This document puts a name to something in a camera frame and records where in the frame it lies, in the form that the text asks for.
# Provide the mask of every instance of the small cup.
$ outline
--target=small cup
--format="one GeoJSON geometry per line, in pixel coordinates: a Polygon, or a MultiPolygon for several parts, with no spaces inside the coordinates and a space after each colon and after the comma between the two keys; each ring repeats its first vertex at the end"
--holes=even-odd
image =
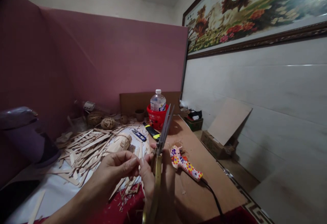
{"type": "Polygon", "coordinates": [[[135,110],[135,116],[136,116],[136,120],[138,122],[143,122],[144,121],[144,113],[145,113],[144,109],[135,110]]]}

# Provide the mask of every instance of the wooden table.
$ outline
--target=wooden table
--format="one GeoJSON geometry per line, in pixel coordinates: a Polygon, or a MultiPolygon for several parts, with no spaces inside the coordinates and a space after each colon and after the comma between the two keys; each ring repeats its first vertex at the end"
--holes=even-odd
{"type": "MultiPolygon", "coordinates": [[[[173,145],[182,146],[184,156],[188,158],[195,169],[202,171],[204,179],[215,192],[223,213],[247,202],[179,116],[173,117],[165,148],[170,149],[173,145]]],[[[199,184],[191,179],[181,169],[176,173],[175,196],[177,212],[184,223],[200,223],[219,216],[212,193],[202,183],[199,184]]]]}

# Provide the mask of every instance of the pink wall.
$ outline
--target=pink wall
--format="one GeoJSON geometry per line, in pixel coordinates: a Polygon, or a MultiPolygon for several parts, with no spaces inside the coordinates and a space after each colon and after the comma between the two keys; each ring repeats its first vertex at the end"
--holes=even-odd
{"type": "MultiPolygon", "coordinates": [[[[0,110],[36,110],[51,138],[67,129],[75,97],[115,112],[120,93],[181,89],[185,27],[39,8],[28,0],[0,6],[0,110]]],[[[0,187],[27,164],[0,134],[0,187]]]]}
{"type": "MultiPolygon", "coordinates": [[[[67,128],[72,85],[40,9],[28,0],[0,1],[0,110],[28,106],[50,137],[67,128]]],[[[28,161],[0,135],[0,186],[28,161]]]]}
{"type": "Polygon", "coordinates": [[[187,28],[41,8],[76,96],[119,111],[119,94],[180,91],[187,28]]]}

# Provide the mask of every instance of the picture frame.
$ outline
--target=picture frame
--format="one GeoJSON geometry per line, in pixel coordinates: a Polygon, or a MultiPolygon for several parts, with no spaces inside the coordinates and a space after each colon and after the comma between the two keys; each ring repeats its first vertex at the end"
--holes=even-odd
{"type": "Polygon", "coordinates": [[[327,0],[195,0],[187,60],[327,33],[327,0]]]}

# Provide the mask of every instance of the fingernail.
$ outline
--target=fingernail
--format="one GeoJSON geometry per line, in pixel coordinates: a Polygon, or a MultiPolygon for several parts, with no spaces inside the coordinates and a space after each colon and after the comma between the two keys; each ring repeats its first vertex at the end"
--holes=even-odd
{"type": "Polygon", "coordinates": [[[130,161],[129,161],[129,165],[134,167],[137,165],[137,158],[132,158],[130,161]]]}

